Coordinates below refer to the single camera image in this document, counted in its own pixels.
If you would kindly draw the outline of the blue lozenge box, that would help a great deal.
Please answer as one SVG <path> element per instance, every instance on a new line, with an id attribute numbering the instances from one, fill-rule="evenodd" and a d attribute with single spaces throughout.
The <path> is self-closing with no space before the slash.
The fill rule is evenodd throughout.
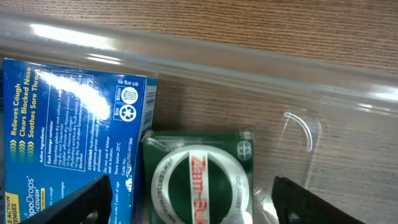
<path id="1" fill-rule="evenodd" d="M 110 223 L 142 223 L 141 137 L 158 81 L 6 58 L 4 222 L 22 222 L 101 175 Z"/>

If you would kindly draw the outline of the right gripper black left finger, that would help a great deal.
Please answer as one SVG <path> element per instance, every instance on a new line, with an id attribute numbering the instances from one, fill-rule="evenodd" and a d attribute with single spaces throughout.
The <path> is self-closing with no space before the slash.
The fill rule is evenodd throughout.
<path id="1" fill-rule="evenodd" d="M 22 224 L 108 224 L 113 192 L 108 175 L 102 175 Z"/>

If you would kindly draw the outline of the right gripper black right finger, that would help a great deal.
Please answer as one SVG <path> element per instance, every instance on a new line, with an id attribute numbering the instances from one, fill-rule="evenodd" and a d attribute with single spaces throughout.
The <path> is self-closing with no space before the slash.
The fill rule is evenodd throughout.
<path id="1" fill-rule="evenodd" d="M 280 224 L 363 224 L 286 177 L 274 178 L 271 196 Z"/>

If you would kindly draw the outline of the green balm tin box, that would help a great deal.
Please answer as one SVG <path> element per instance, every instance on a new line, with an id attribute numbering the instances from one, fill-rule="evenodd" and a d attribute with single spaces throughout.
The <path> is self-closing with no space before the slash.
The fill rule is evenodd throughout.
<path id="1" fill-rule="evenodd" d="M 252 132 L 149 131 L 142 153 L 150 224 L 253 222 Z"/>

